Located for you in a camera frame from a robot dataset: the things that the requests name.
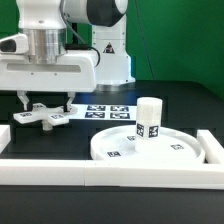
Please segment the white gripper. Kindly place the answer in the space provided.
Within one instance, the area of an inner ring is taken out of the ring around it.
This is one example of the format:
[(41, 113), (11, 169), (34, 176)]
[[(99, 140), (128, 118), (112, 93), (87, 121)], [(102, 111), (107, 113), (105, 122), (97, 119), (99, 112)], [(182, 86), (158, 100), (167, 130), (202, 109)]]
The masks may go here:
[(68, 51), (55, 64), (32, 64), (25, 55), (0, 56), (0, 90), (18, 91), (23, 108), (30, 108), (26, 91), (68, 92), (64, 112), (70, 112), (75, 92), (96, 88), (94, 51)]

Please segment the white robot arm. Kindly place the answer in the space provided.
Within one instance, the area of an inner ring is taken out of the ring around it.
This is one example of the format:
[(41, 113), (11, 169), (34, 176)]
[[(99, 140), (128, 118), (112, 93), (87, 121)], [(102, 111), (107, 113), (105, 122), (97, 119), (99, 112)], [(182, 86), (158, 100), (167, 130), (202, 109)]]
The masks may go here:
[(19, 32), (0, 39), (0, 90), (114, 90), (133, 83), (126, 52), (128, 0), (16, 0)]

